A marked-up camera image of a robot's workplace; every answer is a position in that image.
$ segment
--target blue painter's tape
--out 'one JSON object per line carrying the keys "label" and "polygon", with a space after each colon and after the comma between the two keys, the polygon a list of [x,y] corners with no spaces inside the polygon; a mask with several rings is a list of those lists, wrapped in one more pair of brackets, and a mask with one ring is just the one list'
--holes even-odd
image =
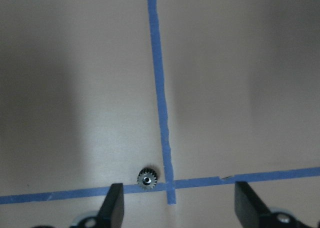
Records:
{"label": "blue painter's tape", "polygon": [[292,169],[284,171],[260,172],[249,174],[237,174],[226,179],[220,179],[218,176],[194,179],[182,179],[175,181],[176,189],[207,187],[234,184],[238,181],[246,182],[265,182],[274,180],[297,179],[306,177],[320,176],[320,167]]}
{"label": "blue painter's tape", "polygon": [[[35,194],[18,194],[0,196],[0,205],[14,204],[14,203],[26,203],[26,202],[47,202],[66,200],[72,198],[83,197],[96,197],[105,196],[109,190],[109,187],[88,188],[88,189],[75,189],[66,191],[55,191]],[[123,186],[123,192],[125,194],[143,193],[143,192],[161,192],[166,190],[166,184],[158,183],[155,188],[150,191],[141,189],[137,184],[130,184]]]}
{"label": "blue painter's tape", "polygon": [[172,205],[176,203],[176,189],[174,186],[174,169],[171,162],[171,148],[169,144],[168,111],[165,96],[165,76],[162,62],[157,0],[147,0],[147,2],[166,194],[168,204]]}

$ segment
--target small metal gear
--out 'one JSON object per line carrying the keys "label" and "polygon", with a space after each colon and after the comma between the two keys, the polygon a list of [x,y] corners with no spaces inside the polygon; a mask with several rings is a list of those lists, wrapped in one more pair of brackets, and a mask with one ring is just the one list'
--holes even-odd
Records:
{"label": "small metal gear", "polygon": [[155,188],[158,181],[157,173],[151,168],[143,168],[138,175],[136,182],[144,190]]}

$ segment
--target clamp jaw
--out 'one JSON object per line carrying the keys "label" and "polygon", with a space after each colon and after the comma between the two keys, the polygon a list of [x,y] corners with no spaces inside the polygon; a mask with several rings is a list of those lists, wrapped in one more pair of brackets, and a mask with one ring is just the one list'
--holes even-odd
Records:
{"label": "clamp jaw", "polygon": [[244,181],[235,183],[234,210],[243,228],[311,228],[288,213],[271,212]]}
{"label": "clamp jaw", "polygon": [[[234,210],[243,228],[312,228],[288,213],[271,212],[245,181],[235,183]],[[124,188],[122,183],[117,183],[110,187],[97,215],[88,216],[70,228],[120,228],[123,218]]]}

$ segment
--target screw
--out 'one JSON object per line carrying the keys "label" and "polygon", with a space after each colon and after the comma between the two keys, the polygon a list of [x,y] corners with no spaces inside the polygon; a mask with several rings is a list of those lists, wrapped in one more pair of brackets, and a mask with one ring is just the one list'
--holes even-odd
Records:
{"label": "screw", "polygon": [[278,221],[282,222],[282,223],[289,223],[290,222],[290,217],[284,213],[279,213],[276,218],[278,219]]}

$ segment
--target white surface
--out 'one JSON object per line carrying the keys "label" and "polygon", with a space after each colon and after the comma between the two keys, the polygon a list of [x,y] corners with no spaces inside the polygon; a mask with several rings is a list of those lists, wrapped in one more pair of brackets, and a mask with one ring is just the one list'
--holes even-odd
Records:
{"label": "white surface", "polygon": [[175,179],[319,166],[319,0],[157,2]]}
{"label": "white surface", "polygon": [[[157,0],[174,178],[319,166],[319,0]],[[0,0],[0,196],[164,182],[147,0]],[[252,183],[315,226],[319,177]],[[123,228],[241,227],[233,185],[125,194]],[[68,227],[104,197],[0,205]]]}
{"label": "white surface", "polygon": [[0,3],[0,195],[163,174],[147,0]]}

